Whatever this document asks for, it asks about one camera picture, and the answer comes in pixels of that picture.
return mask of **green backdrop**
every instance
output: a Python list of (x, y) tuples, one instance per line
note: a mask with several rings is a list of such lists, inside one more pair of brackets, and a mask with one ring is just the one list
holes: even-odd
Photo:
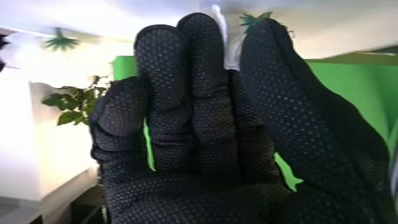
[[(394, 64), (394, 57), (385, 60), (381, 57), (372, 56), (371, 59), (367, 56), (353, 55), (353, 58), (360, 60), (349, 60), (344, 57), (337, 58), (339, 60), (310, 60), (308, 66), (326, 88), (353, 103), (392, 153), (398, 141), (398, 64)], [(116, 57), (113, 61), (115, 80), (134, 74), (132, 56)], [(278, 156), (276, 162), (292, 188), (299, 180), (292, 177), (289, 166)]]

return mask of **wall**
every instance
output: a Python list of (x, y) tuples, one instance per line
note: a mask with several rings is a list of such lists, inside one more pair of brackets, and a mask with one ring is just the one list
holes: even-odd
[(40, 199), (38, 161), (31, 138), (31, 103), (28, 81), (19, 70), (0, 80), (0, 197)]
[(60, 112), (40, 104), (53, 88), (28, 83), (28, 71), (3, 70), (1, 77), (5, 73), (6, 79), (0, 80), (0, 197), (40, 201), (95, 167), (88, 128), (56, 126)]
[(54, 89), (29, 84), (33, 112), (33, 147), (38, 149), (40, 196), (44, 197), (70, 178), (95, 166), (90, 159), (90, 136), (84, 125), (56, 126), (60, 111), (42, 105)]

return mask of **green leaf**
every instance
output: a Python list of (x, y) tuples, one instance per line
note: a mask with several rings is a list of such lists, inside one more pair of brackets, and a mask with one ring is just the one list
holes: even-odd
[(77, 125), (84, 120), (83, 114), (79, 113), (79, 117), (74, 119), (74, 125)]
[(83, 98), (86, 101), (92, 101), (95, 99), (95, 90), (93, 89), (84, 90)]
[(65, 109), (65, 103), (61, 100), (63, 96), (60, 94), (51, 94), (45, 100), (40, 101), (40, 103), (47, 106), (58, 107), (60, 110)]
[(83, 119), (83, 124), (88, 125), (88, 118)]
[(76, 111), (63, 112), (61, 115), (58, 116), (56, 125), (70, 123), (77, 119), (79, 116), (81, 116), (81, 113)]
[(239, 19), (243, 20), (243, 23), (239, 24), (239, 26), (246, 26), (244, 33), (248, 33), (250, 28), (260, 22), (260, 20), (264, 18), (269, 18), (269, 15), (271, 15), (271, 12), (264, 12), (257, 17), (253, 17), (252, 15), (243, 13), (243, 16), (239, 17)]
[(70, 88), (67, 90), (67, 92), (70, 93), (72, 99), (81, 102), (83, 101), (83, 89), (77, 88)]
[(61, 34), (60, 28), (54, 28), (54, 38), (45, 41), (45, 47), (51, 47), (53, 51), (56, 51), (58, 49), (65, 51), (72, 49), (77, 44), (77, 40), (67, 38)]
[(93, 102), (95, 101), (90, 101), (83, 107), (83, 111), (86, 115), (92, 113), (92, 110), (93, 110)]
[(74, 100), (68, 94), (63, 94), (63, 106), (67, 110), (74, 110), (79, 105), (79, 102)]

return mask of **gloved hand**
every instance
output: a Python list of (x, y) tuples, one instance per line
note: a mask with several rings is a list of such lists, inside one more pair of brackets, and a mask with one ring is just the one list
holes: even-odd
[(271, 19), (244, 38), (241, 74), (223, 71), (221, 52), (204, 14), (138, 33), (138, 77), (113, 84), (90, 115), (111, 223), (394, 223), (381, 138)]

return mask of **white wall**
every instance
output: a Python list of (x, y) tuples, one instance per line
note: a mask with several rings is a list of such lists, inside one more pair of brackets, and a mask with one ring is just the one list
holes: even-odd
[(1, 73), (0, 197), (38, 201), (95, 166), (88, 129), (56, 126), (60, 112), (40, 104), (53, 88), (28, 83), (26, 71), (13, 70), (3, 77)]
[(312, 0), (273, 12), (294, 31), (294, 50), (303, 58), (326, 58), (398, 44), (398, 1)]
[(31, 139), (31, 103), (28, 81), (5, 68), (0, 79), (0, 196), (40, 199), (38, 160)]
[(90, 136), (84, 125), (56, 126), (60, 111), (40, 101), (54, 92), (42, 83), (29, 84), (33, 109), (33, 147), (38, 149), (40, 196), (44, 197), (70, 178), (93, 166)]

